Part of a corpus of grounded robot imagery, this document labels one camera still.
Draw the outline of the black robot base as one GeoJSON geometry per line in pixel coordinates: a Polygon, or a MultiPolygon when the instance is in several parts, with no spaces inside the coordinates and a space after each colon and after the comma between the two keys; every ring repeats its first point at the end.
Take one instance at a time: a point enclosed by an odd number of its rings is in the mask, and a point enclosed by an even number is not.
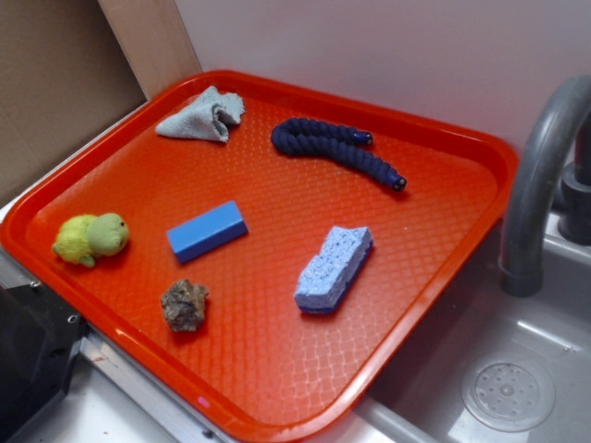
{"type": "Polygon", "coordinates": [[[68,394],[82,315],[41,282],[1,290],[1,440],[12,442],[68,394]]]}

